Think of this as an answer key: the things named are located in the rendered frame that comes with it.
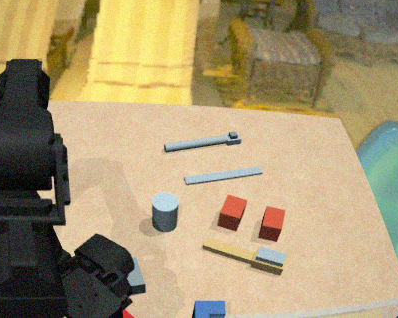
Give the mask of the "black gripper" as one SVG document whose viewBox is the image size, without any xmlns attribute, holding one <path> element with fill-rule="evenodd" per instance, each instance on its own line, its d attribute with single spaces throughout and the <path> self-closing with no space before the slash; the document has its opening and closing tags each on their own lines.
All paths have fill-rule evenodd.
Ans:
<svg viewBox="0 0 398 318">
<path fill-rule="evenodd" d="M 67 261 L 72 256 L 64 250 L 58 240 L 58 247 L 55 251 L 60 269 L 60 276 L 68 271 Z M 128 278 L 129 273 L 134 269 L 134 261 L 128 250 L 109 238 L 101 235 L 92 235 L 86 242 L 80 245 L 75 251 L 81 262 L 88 267 L 92 273 L 96 269 L 106 273 L 116 267 Z"/>
</svg>

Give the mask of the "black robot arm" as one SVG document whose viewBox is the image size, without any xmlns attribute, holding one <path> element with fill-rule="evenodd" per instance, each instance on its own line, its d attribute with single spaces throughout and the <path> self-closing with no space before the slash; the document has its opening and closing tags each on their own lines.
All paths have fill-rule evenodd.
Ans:
<svg viewBox="0 0 398 318">
<path fill-rule="evenodd" d="M 92 273 L 75 255 L 60 276 L 53 226 L 71 203 L 68 153 L 42 65 L 14 58 L 0 74 L 0 318 L 123 318 L 133 291 L 122 271 Z M 51 177 L 56 204 L 37 193 Z"/>
</svg>

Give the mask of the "light grey flat bar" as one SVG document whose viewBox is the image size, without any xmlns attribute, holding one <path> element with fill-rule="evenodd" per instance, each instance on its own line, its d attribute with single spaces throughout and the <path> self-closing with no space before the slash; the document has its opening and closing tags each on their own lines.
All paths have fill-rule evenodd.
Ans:
<svg viewBox="0 0 398 318">
<path fill-rule="evenodd" d="M 245 169 L 238 169 L 231 171 L 185 176 L 184 181 L 186 183 L 186 186 L 188 186 L 188 185 L 250 177 L 252 175 L 262 174 L 262 171 L 263 170 L 261 170 L 260 167 L 245 168 Z"/>
</svg>

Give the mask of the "orange-red block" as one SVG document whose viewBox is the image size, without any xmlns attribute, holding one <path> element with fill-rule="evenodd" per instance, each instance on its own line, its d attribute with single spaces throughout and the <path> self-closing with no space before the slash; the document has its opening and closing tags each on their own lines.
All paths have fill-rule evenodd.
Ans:
<svg viewBox="0 0 398 318">
<path fill-rule="evenodd" d="M 284 218 L 285 210 L 266 206 L 258 239 L 262 238 L 277 242 L 282 230 Z"/>
<path fill-rule="evenodd" d="M 219 213 L 217 226 L 236 231 L 244 215 L 246 203 L 247 200 L 228 194 Z"/>
</svg>

